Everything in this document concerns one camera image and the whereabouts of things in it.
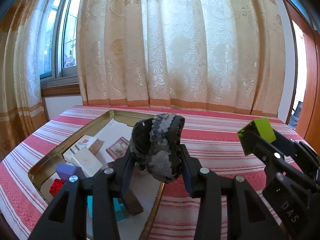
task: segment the gold tray rim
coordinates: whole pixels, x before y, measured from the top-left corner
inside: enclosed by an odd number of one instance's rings
[[[75,133],[73,133],[71,136],[69,136],[66,140],[64,140],[63,142],[61,142],[59,145],[57,145],[54,149],[52,149],[47,155],[45,155],[44,157],[42,157],[35,165],[33,165],[29,170],[28,170],[28,178],[30,179],[33,187],[37,190],[37,192],[39,193],[39,195],[43,198],[43,200],[47,203],[48,201],[44,198],[44,196],[42,195],[42,193],[40,192],[40,190],[37,188],[37,186],[34,183],[34,175],[31,174],[32,170],[36,168],[36,166],[40,165],[41,163],[45,163],[46,161],[48,161],[52,156],[54,156],[56,154],[56,149],[57,148],[66,148],[64,151],[61,149],[61,154],[63,154],[71,145],[73,145],[79,138],[77,138],[77,134],[81,134],[84,130],[89,130],[90,128],[92,128],[94,125],[96,125],[97,123],[100,122],[100,120],[104,119],[106,116],[110,115],[110,120],[112,119],[112,116],[114,116],[115,114],[122,114],[125,116],[129,116],[129,114],[133,114],[135,117],[139,117],[141,119],[143,118],[151,118],[154,117],[155,115],[153,114],[145,114],[145,113],[139,113],[139,112],[131,112],[131,111],[121,111],[121,110],[108,110],[106,111],[104,114],[102,114],[101,116],[97,117],[96,119],[92,120],[91,122],[89,122],[88,124],[86,124],[85,126],[83,126],[82,128],[80,128],[78,131],[76,131]],[[147,240],[149,238],[151,229],[152,229],[152,225],[156,219],[156,215],[158,213],[158,209],[160,206],[160,202],[161,202],[161,198],[163,195],[163,191],[164,191],[164,183],[161,182],[154,204],[152,206],[151,212],[148,216],[148,219],[144,225],[144,228],[140,234],[139,240]],[[93,237],[87,235],[87,239],[91,239],[93,240]]]

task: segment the glass pane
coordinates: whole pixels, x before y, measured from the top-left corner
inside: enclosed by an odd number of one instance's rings
[[[44,21],[45,24],[41,28],[43,44],[40,47],[40,60],[42,59],[42,61],[40,61],[41,63],[38,67],[40,75],[51,71],[52,35],[60,1],[61,0],[49,1],[48,10],[46,11],[45,15],[47,20]]]
[[[303,102],[304,93],[307,85],[307,54],[306,46],[304,42],[303,32],[299,26],[293,22],[294,32],[297,41],[297,52],[298,52],[298,80],[296,88],[296,96],[294,98],[293,109],[295,110],[299,101]]]
[[[76,26],[80,0],[71,0],[64,33],[63,67],[76,66]]]

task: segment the metal screw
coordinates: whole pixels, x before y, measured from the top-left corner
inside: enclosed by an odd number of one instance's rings
[[[112,174],[114,172],[114,169],[113,168],[106,168],[103,172],[105,174]]]
[[[278,172],[277,178],[279,179],[279,181],[283,181],[283,174],[281,172]]]
[[[244,176],[237,175],[237,176],[236,176],[236,181],[238,181],[238,182],[244,182]]]
[[[210,170],[208,168],[206,168],[206,167],[202,167],[200,169],[200,173],[202,173],[202,174],[208,174],[209,172],[210,172]]]
[[[281,158],[281,155],[279,153],[275,153],[275,157],[280,159]]]
[[[78,176],[76,176],[76,175],[72,175],[69,177],[70,182],[76,182],[77,180],[78,180]]]

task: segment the white paper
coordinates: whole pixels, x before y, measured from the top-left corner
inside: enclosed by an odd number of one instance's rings
[[[138,240],[156,200],[160,182],[151,174],[141,176],[133,172],[129,187],[143,207],[143,212],[136,216],[128,215],[125,220],[117,222],[117,225],[121,240]],[[87,216],[87,234],[93,236],[90,216]]]
[[[114,161],[106,152],[106,149],[113,145],[120,137],[124,137],[130,141],[132,130],[133,127],[130,127],[125,123],[118,122],[112,118],[110,122],[95,135],[95,137],[102,143],[102,147],[96,153],[97,159],[103,165],[101,169],[105,169],[108,167],[108,163]]]

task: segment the window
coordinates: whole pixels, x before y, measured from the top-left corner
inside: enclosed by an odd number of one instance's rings
[[[40,29],[41,87],[78,82],[76,25],[80,0],[50,0]]]
[[[307,54],[306,54],[306,45],[303,37],[303,31],[294,21],[292,22],[293,22],[294,32],[296,35],[297,53],[298,53],[298,79],[297,79],[296,95],[295,95],[294,104],[293,104],[293,109],[295,111],[299,101],[303,103],[304,94],[306,91]]]

